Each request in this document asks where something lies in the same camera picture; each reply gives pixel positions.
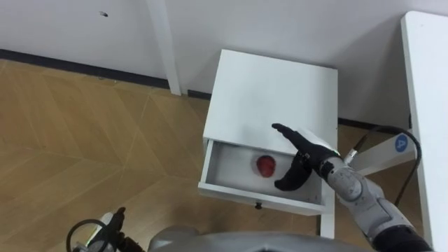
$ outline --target wooden floor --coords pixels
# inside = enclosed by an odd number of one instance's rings
[[[314,235],[316,218],[197,194],[208,101],[0,59],[0,251],[64,251],[69,228],[127,207],[123,231],[144,248],[162,228]],[[364,133],[339,126],[345,154]],[[377,135],[378,142],[388,136]],[[410,169],[371,179],[394,199]],[[417,180],[402,211],[421,231]],[[367,246],[337,205],[336,237]]]

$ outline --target red apple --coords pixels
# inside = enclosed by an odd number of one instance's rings
[[[275,160],[269,155],[261,156],[257,159],[257,168],[261,176],[269,178],[275,171]]]

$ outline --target open drawer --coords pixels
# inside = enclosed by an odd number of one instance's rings
[[[256,160],[262,155],[270,155],[276,161],[275,173],[270,178],[263,178],[256,168]],[[274,187],[274,181],[283,177],[292,159],[289,155],[208,140],[199,192],[307,216],[332,211],[323,203],[323,182],[314,172],[298,190],[283,192]]]

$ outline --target black wire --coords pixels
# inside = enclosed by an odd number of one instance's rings
[[[395,132],[396,134],[405,134],[407,135],[413,142],[416,148],[416,152],[417,152],[417,157],[415,159],[415,163],[413,168],[411,169],[411,172],[409,173],[409,175],[407,176],[407,178],[405,179],[405,182],[403,183],[400,192],[398,193],[398,196],[395,200],[395,205],[398,206],[398,204],[401,201],[401,198],[403,197],[403,194],[405,193],[406,187],[409,184],[409,182],[412,179],[412,176],[414,175],[415,171],[417,170],[417,168],[420,165],[420,161],[421,161],[421,146],[419,141],[415,138],[415,136],[411,133],[409,133],[407,130],[399,128],[399,127],[394,127],[394,126],[387,126],[387,125],[383,125],[383,126],[376,126],[373,129],[371,129],[367,134],[365,134],[359,141],[358,143],[355,145],[355,147],[353,148],[355,151],[358,151],[361,149],[362,145],[365,143],[365,141],[367,140],[368,136],[373,133],[373,132],[378,132],[379,130],[390,130],[392,132]]]
[[[83,225],[87,225],[87,224],[97,224],[99,226],[101,226],[102,228],[106,227],[106,224],[102,223],[100,220],[95,220],[95,219],[87,219],[87,220],[82,220],[80,222],[78,222],[77,224],[75,224],[69,231],[69,233],[67,234],[67,238],[65,241],[65,249],[67,250],[67,252],[73,252],[71,250],[71,236],[73,235],[73,233],[81,226]],[[107,246],[107,242],[104,241],[103,245],[101,246],[101,248],[98,250],[98,252],[102,252],[104,251],[104,249]]]

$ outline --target drawer handle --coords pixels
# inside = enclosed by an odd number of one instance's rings
[[[262,207],[261,207],[261,202],[256,202],[256,203],[255,203],[255,209],[257,209],[257,210],[262,209]]]

